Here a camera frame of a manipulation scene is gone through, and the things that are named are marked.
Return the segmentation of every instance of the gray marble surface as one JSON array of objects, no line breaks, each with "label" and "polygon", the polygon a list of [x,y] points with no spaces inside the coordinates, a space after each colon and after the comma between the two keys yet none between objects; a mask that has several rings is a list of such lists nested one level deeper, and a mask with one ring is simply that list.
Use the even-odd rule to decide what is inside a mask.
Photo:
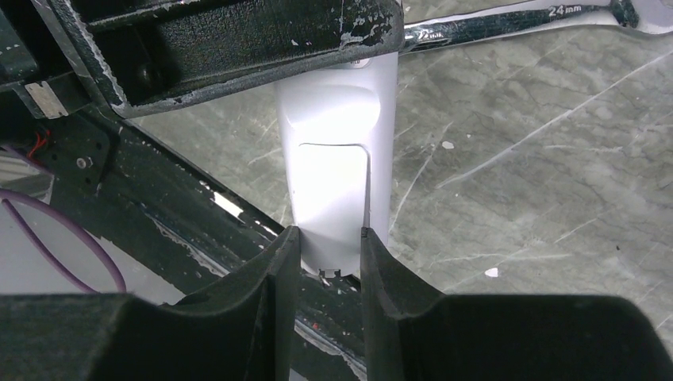
[{"label": "gray marble surface", "polygon": [[[672,53],[575,28],[402,57],[391,251],[446,293],[621,295],[673,349]],[[137,121],[291,222],[271,87]]]}]

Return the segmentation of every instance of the wrench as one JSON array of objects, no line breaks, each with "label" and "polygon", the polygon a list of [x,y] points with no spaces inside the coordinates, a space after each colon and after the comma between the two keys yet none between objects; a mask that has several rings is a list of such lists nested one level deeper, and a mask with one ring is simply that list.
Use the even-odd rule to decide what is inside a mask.
[{"label": "wrench", "polygon": [[612,25],[641,33],[673,31],[673,9],[660,0],[532,0],[407,24],[400,54],[578,25]]}]

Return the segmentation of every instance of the bolt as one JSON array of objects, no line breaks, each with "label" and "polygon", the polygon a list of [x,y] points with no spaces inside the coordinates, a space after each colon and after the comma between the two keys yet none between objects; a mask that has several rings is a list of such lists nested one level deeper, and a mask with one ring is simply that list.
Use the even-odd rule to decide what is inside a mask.
[{"label": "bolt", "polygon": [[79,168],[79,169],[87,169],[88,167],[94,165],[93,160],[91,160],[91,158],[89,156],[78,158],[76,163],[77,163],[77,168]]}]

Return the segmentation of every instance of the white plastic part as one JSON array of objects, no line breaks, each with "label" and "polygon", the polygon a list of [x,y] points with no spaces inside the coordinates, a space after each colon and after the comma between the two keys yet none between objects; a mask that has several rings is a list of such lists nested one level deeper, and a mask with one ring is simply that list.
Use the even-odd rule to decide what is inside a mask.
[{"label": "white plastic part", "polygon": [[278,120],[302,266],[360,267],[360,229],[388,239],[398,54],[276,83]]}]

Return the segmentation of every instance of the purple cable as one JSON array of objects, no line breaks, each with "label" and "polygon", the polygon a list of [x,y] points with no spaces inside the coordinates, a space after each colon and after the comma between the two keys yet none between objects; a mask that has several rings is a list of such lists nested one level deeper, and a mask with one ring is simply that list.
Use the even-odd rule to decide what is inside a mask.
[{"label": "purple cable", "polygon": [[40,212],[48,215],[54,220],[58,221],[66,229],[70,230],[75,234],[94,254],[98,257],[98,260],[103,263],[107,271],[112,276],[114,284],[117,286],[117,290],[120,292],[126,292],[126,282],[124,277],[121,275],[121,271],[116,264],[110,258],[110,255],[101,247],[101,245],[87,233],[86,230],[82,229],[79,225],[75,224],[70,218],[66,217],[64,214],[58,210],[50,207],[49,205],[36,200],[25,194],[17,193],[11,190],[0,189],[0,199],[2,200],[2,205],[5,207],[7,212],[10,213],[10,216],[14,221],[19,225],[21,230],[25,235],[30,239],[30,241],[35,245],[37,250],[42,254],[42,256],[56,268],[56,270],[63,275],[67,280],[69,280],[73,285],[85,292],[97,292],[93,288],[89,287],[82,280],[77,278],[72,274],[65,266],[60,263],[56,257],[47,249],[46,246],[40,241],[40,238],[30,229],[28,223],[21,217],[16,208],[11,204],[11,201],[19,202],[21,204],[32,207],[33,209],[39,210]]}]

